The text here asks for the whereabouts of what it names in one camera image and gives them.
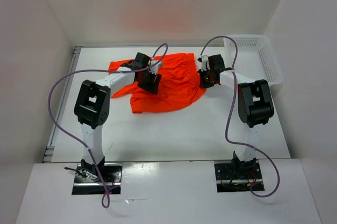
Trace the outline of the orange mesh shorts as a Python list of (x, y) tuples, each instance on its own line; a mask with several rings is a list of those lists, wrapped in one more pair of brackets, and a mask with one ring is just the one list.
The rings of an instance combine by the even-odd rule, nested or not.
[(164, 113), (186, 108), (206, 92), (200, 88), (200, 77), (193, 53), (166, 55), (158, 72), (162, 78), (157, 95), (142, 90), (134, 82), (113, 94), (111, 98), (130, 94), (133, 113)]

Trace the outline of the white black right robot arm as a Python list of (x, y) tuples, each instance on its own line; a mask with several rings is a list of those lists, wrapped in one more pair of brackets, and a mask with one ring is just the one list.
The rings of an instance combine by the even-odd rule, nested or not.
[[(256, 152), (261, 133), (269, 119), (274, 115), (274, 105), (267, 80), (253, 80), (236, 74), (225, 67), (221, 55), (201, 55), (198, 69), (200, 87), (207, 89), (218, 84), (234, 91), (229, 117), (225, 126), (225, 139), (236, 146), (231, 160), (231, 172), (236, 178), (243, 178), (256, 167)], [(242, 140), (229, 139), (229, 125), (234, 109), (243, 124)]]

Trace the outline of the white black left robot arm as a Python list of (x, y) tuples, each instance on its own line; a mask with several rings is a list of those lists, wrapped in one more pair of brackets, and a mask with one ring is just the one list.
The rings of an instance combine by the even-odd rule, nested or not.
[(109, 116), (111, 96), (132, 83), (148, 93), (157, 94), (162, 77), (158, 71), (162, 66), (162, 60), (137, 53), (135, 59), (122, 63), (108, 76), (82, 83), (74, 114), (81, 124), (85, 143), (81, 169), (92, 181), (101, 181), (105, 176), (102, 130)]

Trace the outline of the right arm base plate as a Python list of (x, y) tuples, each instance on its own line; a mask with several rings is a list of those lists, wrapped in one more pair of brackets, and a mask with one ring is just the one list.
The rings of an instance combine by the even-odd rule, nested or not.
[(253, 191), (264, 191), (264, 184), (259, 163), (250, 171), (236, 174), (230, 161), (214, 163), (216, 188), (218, 193), (246, 192), (253, 186)]

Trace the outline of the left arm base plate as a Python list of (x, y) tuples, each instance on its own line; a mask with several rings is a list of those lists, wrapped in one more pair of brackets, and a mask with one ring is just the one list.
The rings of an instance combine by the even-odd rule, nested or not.
[[(121, 194), (122, 167), (121, 163), (108, 162), (105, 164), (103, 179), (109, 194)], [(104, 194), (104, 192), (104, 186), (99, 177), (90, 175), (78, 163), (74, 176), (72, 195)]]

